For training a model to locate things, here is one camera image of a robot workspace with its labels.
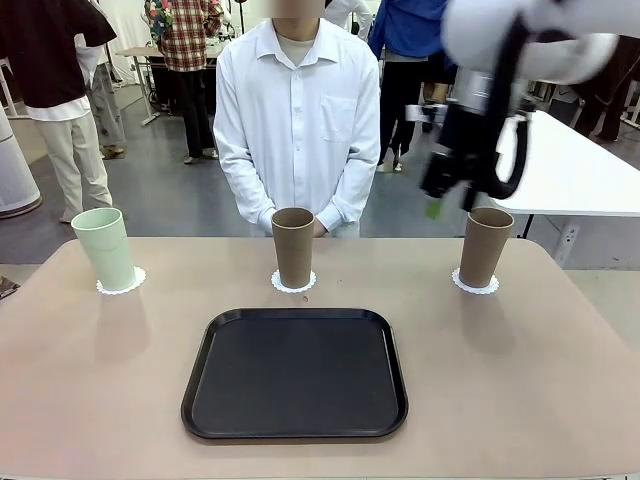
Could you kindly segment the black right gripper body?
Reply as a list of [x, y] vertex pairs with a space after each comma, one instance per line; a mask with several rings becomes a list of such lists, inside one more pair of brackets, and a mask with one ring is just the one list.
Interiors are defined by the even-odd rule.
[[421, 188], [432, 198], [443, 198], [453, 187], [467, 182], [486, 194], [500, 194], [496, 166], [498, 124], [491, 116], [448, 105], [444, 122], [429, 157]]

